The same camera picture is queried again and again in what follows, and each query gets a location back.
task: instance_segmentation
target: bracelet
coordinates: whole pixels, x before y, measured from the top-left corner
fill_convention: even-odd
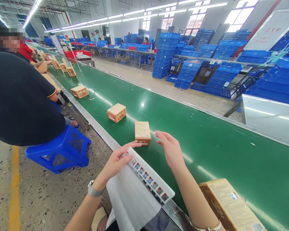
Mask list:
[[[192,222],[191,219],[189,219],[189,222],[190,222],[190,224],[192,225],[192,227],[193,227],[194,229],[198,230],[198,231],[220,231],[220,230],[221,230],[221,227],[222,227],[222,223],[221,223],[220,220],[218,220],[218,222],[219,222],[218,225],[217,225],[215,228],[212,228],[212,229],[210,229],[210,228],[200,229],[200,228],[197,228],[197,227],[194,225],[194,223]]]

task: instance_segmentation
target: green conveyor belt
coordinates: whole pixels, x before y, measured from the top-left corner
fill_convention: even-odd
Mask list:
[[[120,145],[135,139],[135,121],[148,121],[152,132],[178,139],[197,183],[226,178],[269,231],[289,230],[288,146],[97,69],[75,62],[73,67],[73,78],[52,65],[49,71],[67,90],[79,84],[88,88],[89,96],[77,101]],[[106,114],[116,103],[127,108],[118,124]],[[152,134],[150,146],[136,151],[175,191],[174,202],[187,213],[156,137]]]

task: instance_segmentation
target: terrazzo floor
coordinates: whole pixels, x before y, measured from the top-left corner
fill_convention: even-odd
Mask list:
[[[233,102],[227,99],[191,89],[175,88],[174,84],[166,82],[165,78],[161,80],[152,78],[152,73],[149,71],[95,57],[94,59],[96,67],[103,71],[114,73],[134,84],[206,108],[220,115],[233,105]],[[62,112],[70,112],[71,116],[85,125],[85,119],[72,108],[66,106]],[[237,112],[229,118],[241,121],[241,115]],[[59,175],[54,175],[27,159],[24,153],[26,148],[19,149],[21,231],[63,230],[81,204],[87,192],[88,182],[97,177],[112,152],[93,129],[84,134],[92,140],[87,152],[89,165],[85,168],[70,168]],[[9,228],[10,159],[11,146],[0,141],[0,231]],[[101,204],[109,214],[111,204],[107,191],[102,197]]]

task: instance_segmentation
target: red plastic crate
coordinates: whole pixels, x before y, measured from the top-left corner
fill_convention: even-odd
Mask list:
[[[91,52],[90,51],[86,51],[86,50],[80,50],[80,51],[73,51],[74,52],[74,55],[76,57],[77,55],[77,52],[82,52],[83,55],[87,55],[87,56],[90,56],[91,57]],[[74,59],[74,55],[71,51],[64,51],[64,54],[67,58],[71,58],[71,59]]]

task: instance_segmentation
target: sign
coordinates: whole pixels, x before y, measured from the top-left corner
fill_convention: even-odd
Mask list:
[[[244,50],[270,50],[289,30],[289,10],[274,11]]]

